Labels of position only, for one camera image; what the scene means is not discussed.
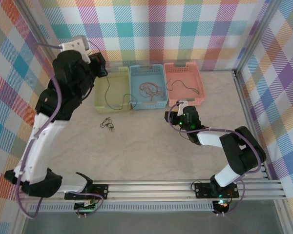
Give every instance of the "plastic basket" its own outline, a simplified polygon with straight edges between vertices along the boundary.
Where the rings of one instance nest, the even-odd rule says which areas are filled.
[[[202,104],[205,99],[205,92],[196,62],[187,62],[185,66],[177,66],[174,65],[174,63],[165,63],[164,70],[168,89],[169,106],[176,104],[176,102],[181,99],[186,99],[188,104],[192,106]],[[181,80],[187,87],[194,88],[198,90],[199,93],[187,89],[180,81],[174,83],[176,80]]]
[[[106,94],[108,104],[119,110],[113,110],[105,101],[108,88],[106,77],[96,78],[94,84],[94,107],[99,113],[128,111],[130,105],[129,68],[111,68],[108,71],[109,90]]]
[[[144,82],[152,82],[161,87],[164,96],[154,96],[152,101],[150,97],[143,97],[139,92],[139,87]],[[165,108],[168,102],[167,91],[165,87],[164,68],[161,64],[130,67],[130,91],[134,97],[131,98],[131,105],[135,110]]]

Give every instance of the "blue basket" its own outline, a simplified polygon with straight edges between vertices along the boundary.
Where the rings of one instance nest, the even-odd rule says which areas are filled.
[[[143,97],[139,92],[139,87],[144,82],[152,82],[161,87],[164,96],[154,96],[152,101],[150,101],[150,97]],[[130,92],[134,96],[131,96],[131,105],[134,110],[165,108],[168,102],[168,96],[163,66],[161,64],[131,66]]]

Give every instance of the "plaid wall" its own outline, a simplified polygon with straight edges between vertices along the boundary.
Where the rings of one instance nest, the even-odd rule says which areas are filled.
[[[26,0],[53,43],[86,35],[109,61],[199,59],[203,70],[238,65],[269,1],[40,0],[41,16]]]
[[[12,0],[0,0],[0,234],[13,226],[18,212],[15,186],[3,175],[22,156],[38,95],[49,81],[36,57],[42,51],[35,44]]]
[[[293,0],[283,0],[242,75],[271,172],[293,212]]]

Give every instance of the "green plastic tray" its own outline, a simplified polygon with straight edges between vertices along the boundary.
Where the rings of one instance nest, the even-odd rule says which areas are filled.
[[[130,85],[129,85],[129,68],[119,67],[111,69],[108,72],[108,80],[110,83],[109,90],[106,94],[108,104],[113,107],[111,109],[105,101],[105,92],[108,88],[106,77],[96,78],[94,83],[94,107],[99,113],[110,113],[128,111],[130,104]]]

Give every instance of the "pink basket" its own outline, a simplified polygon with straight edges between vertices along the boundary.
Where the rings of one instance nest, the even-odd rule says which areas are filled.
[[[164,71],[167,83],[166,86],[168,90],[169,106],[176,104],[176,102],[180,99],[187,99],[188,104],[191,106],[198,106],[202,104],[205,99],[205,92],[196,62],[187,62],[185,67],[176,66],[173,62],[165,63]],[[186,88],[180,81],[175,82],[176,80],[181,80],[187,87],[194,88],[198,90],[199,93]]]

